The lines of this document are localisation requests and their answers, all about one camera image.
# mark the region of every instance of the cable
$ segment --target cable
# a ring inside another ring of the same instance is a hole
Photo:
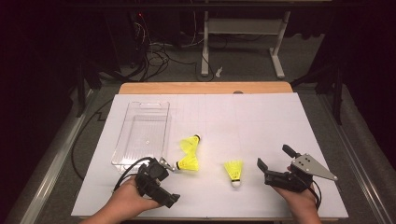
[[[106,119],[102,119],[102,112],[99,112],[101,109],[103,109],[108,103],[110,103],[111,101],[113,101],[113,99],[105,102],[101,107],[99,107],[99,109],[97,109],[91,116],[90,118],[87,120],[87,122],[84,124],[84,126],[80,129],[80,131],[78,132],[78,135],[76,136],[76,139],[73,143],[73,146],[71,148],[71,155],[70,155],[70,159],[72,161],[72,166],[73,166],[73,170],[76,173],[76,175],[78,176],[79,179],[84,180],[84,177],[82,177],[82,175],[79,173],[76,163],[75,163],[75,148],[76,148],[76,144],[78,142],[78,139],[81,137],[81,134],[84,132],[85,128],[88,126],[88,124],[90,123],[90,121],[93,119],[93,117],[95,115],[99,115],[99,118],[97,121],[106,121]]]
[[[116,186],[115,186],[114,189],[113,189],[113,192],[115,192],[115,191],[120,187],[122,181],[123,181],[126,177],[130,176],[130,175],[128,175],[128,173],[132,170],[132,168],[134,168],[134,167],[135,167],[139,162],[141,162],[141,161],[154,161],[154,159],[152,159],[151,157],[144,157],[144,158],[142,158],[142,159],[137,160],[136,162],[134,162],[134,164],[130,165],[130,166],[128,167],[128,169],[126,169],[125,172],[121,175],[119,181],[117,181],[117,184],[116,184]]]
[[[314,197],[315,197],[315,199],[316,199],[316,208],[317,208],[317,210],[319,209],[319,207],[320,207],[320,204],[321,204],[321,190],[320,190],[320,187],[319,187],[319,185],[317,184],[317,182],[315,182],[314,180],[312,180],[314,183],[315,183],[315,185],[318,187],[318,191],[319,191],[319,195],[320,195],[320,197],[317,195],[317,193],[313,190],[313,189],[311,189],[311,187],[310,186],[307,186],[306,185],[306,183],[299,177],[299,176],[297,176],[297,175],[293,175],[294,177],[296,177],[299,181],[301,181],[305,186],[306,186],[306,188],[314,195]]]

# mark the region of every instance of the shuttlecock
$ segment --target shuttlecock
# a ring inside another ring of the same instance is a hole
[[[197,148],[198,148],[198,143],[200,141],[200,136],[197,134],[188,138],[185,138],[180,141],[180,147],[181,149],[187,154],[195,154]]]
[[[175,162],[174,167],[178,170],[197,171],[199,169],[198,160],[194,154],[189,154],[180,161]]]
[[[227,161],[224,163],[224,167],[231,178],[231,184],[234,188],[238,188],[241,185],[242,165],[242,161]]]

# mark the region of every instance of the human hand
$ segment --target human hand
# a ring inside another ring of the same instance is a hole
[[[291,214],[297,223],[321,223],[316,206],[316,198],[309,189],[297,193],[286,189],[272,187],[288,203]]]
[[[161,205],[154,200],[140,196],[133,175],[121,184],[102,209],[92,217],[83,220],[81,223],[120,223],[124,220],[136,217],[146,210],[160,206]]]

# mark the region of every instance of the white paper sheet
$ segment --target white paper sheet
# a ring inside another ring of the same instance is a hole
[[[162,207],[141,214],[155,218],[290,218],[284,200],[264,185],[257,167],[261,158],[270,170],[283,172],[291,158],[282,151],[287,144],[309,153],[327,167],[317,140],[296,93],[271,94],[119,94],[116,95],[72,216],[90,216],[111,196],[120,173],[110,161],[129,102],[169,102],[171,126],[165,158],[173,163],[184,153],[183,138],[199,134],[198,172],[171,173],[162,187],[180,194],[170,209]],[[242,160],[242,186],[232,187],[223,163]],[[347,217],[335,184],[314,177],[323,201],[321,217]]]

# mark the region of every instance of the transparent plastic bin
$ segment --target transparent plastic bin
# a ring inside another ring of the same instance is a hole
[[[169,121],[168,102],[129,103],[111,163],[124,173],[144,157],[159,160],[166,148]],[[129,173],[136,174],[142,163],[147,161],[139,162]]]

